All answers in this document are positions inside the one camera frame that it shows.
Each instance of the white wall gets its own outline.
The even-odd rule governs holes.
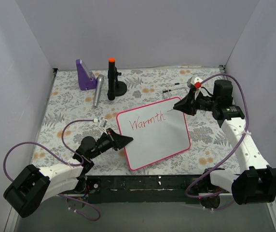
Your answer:
[[[10,205],[3,192],[9,186],[2,163],[16,143],[33,140],[41,123],[52,68],[14,0],[0,0],[0,232]],[[18,148],[9,158],[12,177],[26,166],[31,146]]]
[[[244,87],[249,130],[261,153],[276,167],[276,0],[259,1],[232,52],[227,71]],[[241,104],[240,96],[236,102]]]
[[[54,68],[225,64],[258,0],[16,0]]]

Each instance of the whiteboard with red border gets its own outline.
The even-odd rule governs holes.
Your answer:
[[[125,147],[129,168],[137,170],[191,147],[184,113],[170,110],[174,97],[118,113],[120,134],[133,137]]]

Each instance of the gray leaf pattern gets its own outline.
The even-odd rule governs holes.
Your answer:
[[[205,79],[219,73],[219,69],[185,68],[185,69],[146,69],[122,70],[120,81],[127,84],[128,90],[124,96],[116,97],[114,101],[107,99],[108,81],[104,82],[98,108],[92,107],[95,90],[81,91],[78,85],[76,71],[58,71],[45,118],[41,126],[38,142],[58,154],[63,160],[72,157],[61,142],[63,128],[77,119],[93,119],[105,117],[107,127],[118,132],[116,115],[118,112],[129,110],[148,103],[163,99],[162,90],[168,83],[186,82],[189,78],[199,76]],[[107,71],[94,71],[107,78]],[[204,86],[213,90],[213,81]],[[184,97],[184,89],[171,92],[172,96]],[[89,175],[158,175],[158,174],[201,174],[205,168],[213,167],[230,151],[231,146],[227,137],[213,119],[211,112],[198,111],[196,116],[186,116],[192,146],[188,151],[154,163],[137,171],[128,168],[125,152],[108,150],[93,159],[95,166]],[[82,138],[93,136],[99,138],[102,132],[96,123],[79,122],[70,125],[65,131],[65,142],[73,150],[80,145]],[[32,163],[37,166],[51,166],[59,163],[57,159],[40,147],[35,147]],[[235,156],[228,159],[223,168],[232,173],[239,173],[239,165]]]

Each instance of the red border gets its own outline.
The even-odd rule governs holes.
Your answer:
[[[119,119],[118,119],[118,117],[119,117],[120,114],[126,113],[126,112],[128,112],[128,111],[132,111],[132,110],[137,110],[137,109],[140,109],[140,108],[149,106],[149,105],[154,105],[154,104],[157,104],[157,103],[165,102],[165,101],[168,101],[168,100],[171,100],[171,99],[175,99],[175,98],[178,98],[178,99],[181,100],[180,97],[173,97],[173,98],[169,98],[169,99],[157,101],[157,102],[154,102],[154,103],[151,103],[151,104],[139,106],[139,107],[136,107],[136,108],[134,108],[134,109],[130,109],[130,110],[125,110],[125,111],[119,112],[119,113],[117,114],[117,116],[116,116],[116,120],[117,120],[117,124],[118,124],[118,128],[119,128],[120,134],[122,134],[121,128],[120,128],[120,124],[119,124]],[[138,169],[144,168],[144,167],[146,167],[146,166],[149,166],[149,165],[154,164],[154,163],[156,163],[156,162],[159,162],[159,161],[161,161],[161,160],[165,160],[165,159],[167,159],[167,158],[169,158],[169,157],[171,157],[171,156],[177,155],[177,154],[179,154],[179,153],[181,153],[181,152],[184,152],[184,151],[187,151],[188,149],[190,149],[192,143],[191,143],[191,139],[190,139],[190,133],[188,132],[188,126],[187,126],[187,122],[186,122],[186,118],[185,118],[185,114],[184,114],[184,113],[183,113],[183,117],[184,117],[184,122],[185,122],[185,125],[186,125],[186,129],[187,129],[188,141],[190,142],[190,146],[189,146],[187,149],[182,150],[182,151],[179,151],[179,152],[177,152],[177,153],[175,153],[175,154],[172,154],[172,155],[167,156],[167,157],[165,157],[165,158],[159,159],[159,160],[154,161],[154,162],[152,162],[152,163],[149,163],[149,164],[147,164],[147,165],[144,165],[144,166],[142,166],[142,167],[140,167],[140,168],[132,169],[131,166],[130,166],[130,162],[129,162],[129,160],[128,160],[126,147],[124,147],[124,151],[125,151],[125,154],[126,154],[126,158],[127,158],[127,162],[128,162],[129,169],[132,170],[132,171],[136,171],[136,170],[138,170]]]

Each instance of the purple stand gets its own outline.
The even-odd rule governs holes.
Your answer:
[[[78,83],[81,90],[95,89],[97,80],[92,73],[88,70],[81,59],[76,60],[77,72],[78,72]]]

